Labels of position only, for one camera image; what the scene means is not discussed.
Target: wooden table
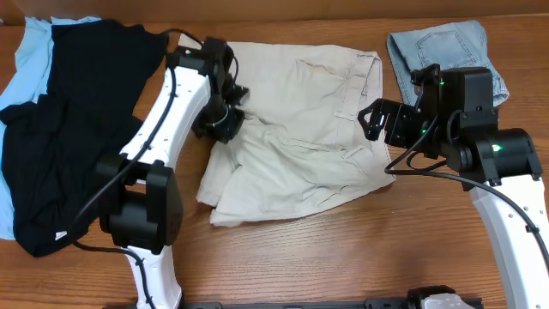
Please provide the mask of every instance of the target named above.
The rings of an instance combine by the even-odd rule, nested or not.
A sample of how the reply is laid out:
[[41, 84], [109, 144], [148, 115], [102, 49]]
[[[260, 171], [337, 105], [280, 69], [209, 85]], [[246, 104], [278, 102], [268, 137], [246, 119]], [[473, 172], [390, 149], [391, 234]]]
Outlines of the wooden table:
[[[384, 96], [400, 100], [386, 50], [387, 35], [447, 21], [453, 20], [151, 24], [147, 28], [158, 33], [185, 27], [201, 38], [336, 44], [377, 51], [383, 60]], [[549, 170], [549, 16], [479, 21], [488, 33], [490, 59], [511, 93], [501, 107], [500, 128], [525, 129]], [[22, 34], [22, 27], [0, 27], [0, 88], [15, 72], [12, 55]], [[154, 103], [162, 76], [160, 69], [145, 87], [135, 110], [139, 117], [144, 118]], [[209, 207], [195, 200], [212, 144], [191, 136], [177, 168], [185, 212], [173, 246], [174, 263], [188, 301], [363, 300], [446, 284], [461, 296], [482, 297], [486, 308], [505, 307], [486, 231], [459, 184], [399, 177], [388, 190], [300, 220], [212, 227]], [[394, 158], [400, 152], [391, 149]], [[112, 245], [97, 222], [83, 241]], [[16, 242], [0, 241], [1, 308], [100, 308], [135, 301], [125, 257], [69, 247], [33, 258]]]

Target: beige shorts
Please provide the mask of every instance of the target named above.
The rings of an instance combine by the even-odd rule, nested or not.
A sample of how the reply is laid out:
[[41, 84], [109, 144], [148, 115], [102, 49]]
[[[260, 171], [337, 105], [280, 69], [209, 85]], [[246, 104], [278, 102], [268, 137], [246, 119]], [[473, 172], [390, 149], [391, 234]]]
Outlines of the beige shorts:
[[[183, 38], [180, 45], [188, 45]], [[212, 148], [196, 199], [210, 222], [292, 219], [332, 209], [394, 181], [383, 136], [365, 139], [358, 111], [382, 95], [375, 52], [335, 45], [229, 43], [246, 119]]]

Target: clothing tag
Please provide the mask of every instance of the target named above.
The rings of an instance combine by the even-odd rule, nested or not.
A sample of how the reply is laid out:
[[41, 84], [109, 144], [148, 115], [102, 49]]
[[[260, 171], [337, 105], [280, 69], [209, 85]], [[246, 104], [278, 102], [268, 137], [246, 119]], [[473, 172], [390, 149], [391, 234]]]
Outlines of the clothing tag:
[[60, 240], [65, 237], [65, 235], [67, 235], [67, 231], [57, 232], [55, 233], [55, 240]]

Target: folded jeans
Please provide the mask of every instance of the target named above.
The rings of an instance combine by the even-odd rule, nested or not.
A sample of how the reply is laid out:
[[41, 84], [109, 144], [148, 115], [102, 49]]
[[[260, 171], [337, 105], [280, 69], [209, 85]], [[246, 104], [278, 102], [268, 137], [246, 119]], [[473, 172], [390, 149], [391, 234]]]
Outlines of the folded jeans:
[[418, 98], [410, 82], [410, 72], [430, 64], [440, 64], [442, 70], [485, 67], [492, 72], [494, 106], [509, 98], [503, 77], [488, 58], [486, 30], [478, 21], [452, 22], [423, 30], [390, 33], [387, 50], [402, 99], [407, 105], [415, 105]]

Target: wrinkled fabric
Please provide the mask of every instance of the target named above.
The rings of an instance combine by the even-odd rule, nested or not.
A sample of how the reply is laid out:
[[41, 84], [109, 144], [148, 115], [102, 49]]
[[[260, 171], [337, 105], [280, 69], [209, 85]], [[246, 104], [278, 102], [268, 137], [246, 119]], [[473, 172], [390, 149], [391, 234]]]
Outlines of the wrinkled fabric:
[[[116, 21], [53, 26], [47, 94], [0, 112], [7, 125], [2, 171], [15, 208], [15, 240], [35, 257], [69, 245], [75, 215], [97, 190], [94, 167], [141, 126], [132, 116], [159, 67], [166, 36]], [[87, 233], [90, 211], [75, 226]]]
[[367, 141], [357, 120], [382, 95], [375, 52], [229, 46], [239, 61], [238, 84], [250, 89], [250, 98], [240, 107], [246, 118], [238, 134], [214, 145], [196, 197], [214, 207], [212, 224], [312, 215], [394, 181], [383, 172], [390, 161], [383, 139]]
[[[96, 17], [85, 17], [78, 21], [52, 17], [51, 24], [36, 18], [25, 17], [26, 26], [23, 40], [15, 52], [15, 73], [9, 85], [0, 95], [0, 110], [13, 104], [28, 101], [36, 103], [41, 94], [47, 93], [50, 77], [53, 39], [51, 25], [70, 25], [99, 21]], [[0, 122], [0, 163], [2, 162], [3, 136], [6, 125]], [[0, 238], [15, 239], [13, 232], [14, 206], [9, 187], [0, 173]]]
[[410, 72], [430, 64], [441, 70], [461, 67], [485, 67], [492, 72], [493, 104], [509, 98], [503, 77], [488, 58], [488, 37], [478, 21], [452, 22], [401, 33], [390, 33], [387, 50], [405, 104], [414, 106], [418, 96], [410, 82]]

